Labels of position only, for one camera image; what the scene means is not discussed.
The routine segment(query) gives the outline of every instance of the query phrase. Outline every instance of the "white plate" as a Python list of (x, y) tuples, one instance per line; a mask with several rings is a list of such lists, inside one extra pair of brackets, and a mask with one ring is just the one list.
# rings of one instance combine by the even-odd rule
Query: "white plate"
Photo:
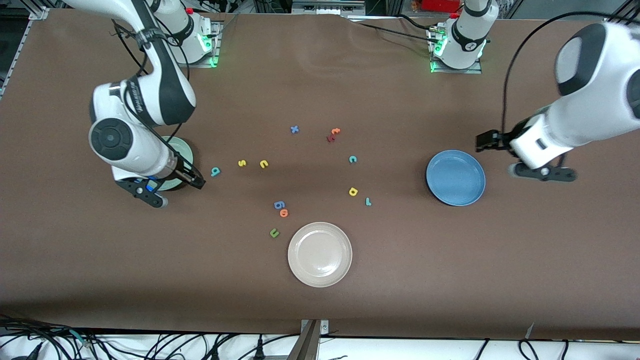
[(298, 280), (315, 288), (334, 285), (349, 271), (349, 238), (328, 222), (304, 225), (289, 244), (289, 267)]
[[(169, 139), (169, 136), (163, 136), (162, 138), (167, 140), (167, 139)], [(193, 152), (191, 152), (191, 148), (189, 147), (189, 144), (187, 144), (183, 139), (176, 138), (174, 136), (169, 141), (169, 145), (171, 145), (177, 152), (180, 153), (180, 155), (182, 155), (185, 159), (187, 159), (188, 162), (193, 164)], [(190, 168), (190, 166), (187, 165), (187, 164), (184, 164), (184, 166), (186, 168)], [(165, 191), (165, 190), (171, 190), (171, 189), (175, 188), (176, 186), (180, 185), (181, 182), (182, 182), (182, 180), (180, 180), (180, 179), (173, 179), (173, 180), (165, 181), (164, 184), (162, 184), (162, 186), (160, 186), (160, 189), (158, 189), (158, 191), (162, 192), (162, 191)]]

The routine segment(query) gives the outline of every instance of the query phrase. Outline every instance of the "table surface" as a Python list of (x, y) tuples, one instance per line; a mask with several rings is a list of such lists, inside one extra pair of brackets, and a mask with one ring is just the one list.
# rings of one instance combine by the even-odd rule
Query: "table surface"
[[(239, 15), (219, 66), (192, 69), (198, 107), (179, 133), (202, 173), (221, 175), (158, 210), (117, 187), (87, 139), (93, 88), (135, 64), (108, 19), (52, 10), (0, 102), (0, 304), (92, 327), (296, 332), (329, 318), (345, 335), (521, 338), (533, 322), (538, 338), (637, 335), (639, 132), (572, 151), (573, 184), (513, 179), (505, 152), (474, 155), (487, 185), (471, 206), (424, 182), (432, 156), (472, 153), (499, 125), (506, 67), (539, 23), (497, 21), (477, 76), (432, 74), (420, 40), (338, 16)], [(557, 99), (555, 54), (583, 25), (551, 24), (523, 50), (511, 126)], [(315, 221), (353, 247), (329, 288), (287, 264), (291, 236)]]

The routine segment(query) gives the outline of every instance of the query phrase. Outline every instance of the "blue plate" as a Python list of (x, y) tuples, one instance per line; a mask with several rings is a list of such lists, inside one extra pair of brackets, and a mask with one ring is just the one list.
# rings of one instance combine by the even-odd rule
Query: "blue plate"
[(466, 206), (480, 199), (486, 179), (480, 163), (460, 150), (443, 151), (429, 161), (426, 173), (429, 189), (440, 201)]

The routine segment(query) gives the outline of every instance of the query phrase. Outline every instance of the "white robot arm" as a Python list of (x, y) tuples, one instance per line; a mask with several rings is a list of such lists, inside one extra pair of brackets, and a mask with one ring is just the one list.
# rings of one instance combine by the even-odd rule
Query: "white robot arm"
[(454, 69), (473, 65), (482, 55), (486, 36), (498, 12), (495, 0), (466, 0), (460, 17), (444, 22), (446, 37), (434, 55)]
[(162, 139), (153, 127), (186, 122), (195, 94), (178, 67), (166, 35), (148, 4), (140, 0), (67, 0), (74, 8), (128, 22), (153, 72), (98, 86), (90, 103), (93, 151), (111, 165), (116, 184), (155, 208), (167, 205), (156, 184), (180, 179), (195, 188), (205, 181), (199, 171)]
[(558, 52), (555, 75), (560, 99), (510, 133), (478, 135), (476, 151), (508, 150), (522, 161), (512, 168), (516, 176), (573, 181), (572, 169), (550, 162), (574, 147), (640, 128), (638, 30), (610, 22), (586, 26)]
[(211, 19), (185, 8), (180, 0), (147, 0), (147, 4), (162, 22), (161, 29), (169, 31), (167, 40), (178, 63), (194, 64), (213, 55), (214, 49), (208, 41)]

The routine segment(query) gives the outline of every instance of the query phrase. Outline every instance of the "red object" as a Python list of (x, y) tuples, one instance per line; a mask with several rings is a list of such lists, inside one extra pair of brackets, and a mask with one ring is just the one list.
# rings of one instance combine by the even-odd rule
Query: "red object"
[(431, 12), (454, 13), (460, 7), (460, 0), (422, 0), (421, 8)]

